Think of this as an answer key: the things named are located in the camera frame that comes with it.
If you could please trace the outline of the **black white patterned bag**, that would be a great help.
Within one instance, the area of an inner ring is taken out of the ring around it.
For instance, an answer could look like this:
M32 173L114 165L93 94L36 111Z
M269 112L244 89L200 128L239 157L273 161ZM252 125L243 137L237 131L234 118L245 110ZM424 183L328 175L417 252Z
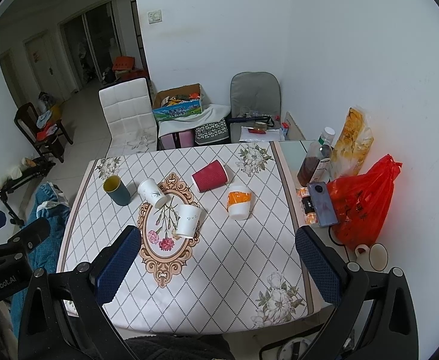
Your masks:
M194 142L198 146L212 145L229 139L229 130L225 119L204 124L194 130Z

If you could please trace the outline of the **red plastic bag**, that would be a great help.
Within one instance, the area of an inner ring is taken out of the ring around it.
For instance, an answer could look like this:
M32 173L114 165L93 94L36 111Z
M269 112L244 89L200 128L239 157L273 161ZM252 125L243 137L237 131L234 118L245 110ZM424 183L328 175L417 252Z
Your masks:
M376 243L393 197L394 181L402 164L389 154L366 173L337 178L327 183L338 224L333 232L340 243L354 250Z

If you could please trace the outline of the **dark green yellow-lined cup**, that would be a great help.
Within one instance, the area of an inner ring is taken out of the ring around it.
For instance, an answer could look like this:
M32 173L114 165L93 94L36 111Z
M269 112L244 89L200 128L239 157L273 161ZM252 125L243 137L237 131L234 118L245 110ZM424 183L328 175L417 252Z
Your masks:
M130 203L130 192L117 175L111 175L103 182L103 190L118 206L127 206Z

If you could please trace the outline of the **dark red paper cup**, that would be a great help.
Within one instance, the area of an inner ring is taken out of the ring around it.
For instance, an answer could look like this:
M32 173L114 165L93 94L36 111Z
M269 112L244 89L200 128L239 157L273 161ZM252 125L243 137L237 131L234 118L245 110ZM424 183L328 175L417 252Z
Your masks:
M199 193L205 193L226 185L228 183L228 173L224 164L219 160L215 160L193 173L192 180Z

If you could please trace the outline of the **white cushioned chair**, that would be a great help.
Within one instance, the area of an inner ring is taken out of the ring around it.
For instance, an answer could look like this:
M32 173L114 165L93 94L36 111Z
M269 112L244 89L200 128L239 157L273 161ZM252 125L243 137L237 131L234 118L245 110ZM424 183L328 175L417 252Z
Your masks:
M98 95L111 133L108 158L158 150L158 126L145 78L103 88Z

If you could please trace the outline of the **grey padded chair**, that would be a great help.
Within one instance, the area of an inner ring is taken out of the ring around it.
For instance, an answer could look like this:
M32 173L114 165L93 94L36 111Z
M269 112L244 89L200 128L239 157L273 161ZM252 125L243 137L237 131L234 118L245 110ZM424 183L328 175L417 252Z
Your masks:
M240 72L230 84L231 118L229 123L232 143L240 141L241 127L253 127L252 118L264 120L268 128L280 127L281 93L277 78L269 72Z

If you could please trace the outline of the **white ceramic mug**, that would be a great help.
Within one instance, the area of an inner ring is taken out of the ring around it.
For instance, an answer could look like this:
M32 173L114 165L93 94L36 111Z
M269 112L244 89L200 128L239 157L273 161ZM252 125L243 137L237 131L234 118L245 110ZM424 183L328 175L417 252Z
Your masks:
M388 252L381 243L375 243L372 246L359 244L354 254L357 264L365 271L382 272L388 265Z

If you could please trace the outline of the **dark liquid bottle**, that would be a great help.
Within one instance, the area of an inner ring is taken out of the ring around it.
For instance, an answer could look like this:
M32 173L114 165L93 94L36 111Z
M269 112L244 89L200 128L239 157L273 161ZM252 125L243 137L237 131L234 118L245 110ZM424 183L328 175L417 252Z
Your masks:
M310 182L316 182L322 178L330 162L332 152L331 142L328 140L319 139L310 144L297 174L301 186L306 187Z

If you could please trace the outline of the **grey smartphone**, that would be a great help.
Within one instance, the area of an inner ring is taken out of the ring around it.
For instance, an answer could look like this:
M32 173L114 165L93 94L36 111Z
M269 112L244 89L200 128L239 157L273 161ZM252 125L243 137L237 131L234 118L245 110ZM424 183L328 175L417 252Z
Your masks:
M311 182L307 188L320 227L327 228L338 224L326 183Z

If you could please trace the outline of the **floral diamond pattern tablecloth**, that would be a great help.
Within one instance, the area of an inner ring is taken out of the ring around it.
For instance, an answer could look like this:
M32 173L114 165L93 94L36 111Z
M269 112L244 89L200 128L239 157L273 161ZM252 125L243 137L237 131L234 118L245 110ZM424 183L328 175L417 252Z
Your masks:
M280 325L314 314L320 296L298 257L294 234L303 224L291 166L302 161L297 141L192 147L111 160L131 188L153 178L168 203L155 209L135 193L116 205L102 187L102 160L85 172L71 209L60 271L92 261L128 225L142 247L105 310L119 328L138 332L222 333ZM226 185L199 193L192 174L215 160ZM248 219L231 219L230 185L251 191ZM192 239L176 236L179 205L202 209Z

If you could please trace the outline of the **cardboard box with toys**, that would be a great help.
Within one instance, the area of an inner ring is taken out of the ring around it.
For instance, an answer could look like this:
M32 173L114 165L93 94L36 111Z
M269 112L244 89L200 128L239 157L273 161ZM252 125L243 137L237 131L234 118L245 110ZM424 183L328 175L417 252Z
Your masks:
M158 122L195 116L202 113L202 87L184 85L160 91L153 102L154 118Z

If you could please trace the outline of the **orange and white cup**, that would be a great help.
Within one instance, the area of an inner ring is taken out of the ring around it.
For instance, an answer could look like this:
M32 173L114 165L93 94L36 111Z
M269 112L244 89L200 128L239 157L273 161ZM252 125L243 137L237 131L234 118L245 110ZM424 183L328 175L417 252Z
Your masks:
M245 220L249 217L251 191L243 184L232 184L228 188L227 211L231 219Z

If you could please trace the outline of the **black wooden chair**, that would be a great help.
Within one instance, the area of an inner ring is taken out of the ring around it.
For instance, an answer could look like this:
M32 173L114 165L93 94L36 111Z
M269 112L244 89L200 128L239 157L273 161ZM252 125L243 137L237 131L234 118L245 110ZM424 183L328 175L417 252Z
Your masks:
M18 108L14 123L42 158L54 157L61 164L64 162L65 148L61 137L70 145L73 141L61 118L54 117L50 111L39 115L32 102L28 102Z

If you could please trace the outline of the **white cap bottle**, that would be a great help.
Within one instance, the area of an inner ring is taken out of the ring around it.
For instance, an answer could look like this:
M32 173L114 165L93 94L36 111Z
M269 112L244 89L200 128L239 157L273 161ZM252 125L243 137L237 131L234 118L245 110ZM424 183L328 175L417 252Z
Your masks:
M321 145L329 145L331 146L333 144L333 140L336 136L335 130L332 127L325 127L320 134L320 137L318 139L319 143Z

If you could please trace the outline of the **white cloth on stool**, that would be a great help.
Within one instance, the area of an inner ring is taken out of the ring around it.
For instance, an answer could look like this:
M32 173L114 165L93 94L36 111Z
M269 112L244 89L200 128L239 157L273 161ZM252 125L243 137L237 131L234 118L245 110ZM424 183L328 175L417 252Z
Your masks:
M159 122L159 137L195 129L202 125L220 122L231 111L230 105L209 104L201 114L183 116L177 119Z

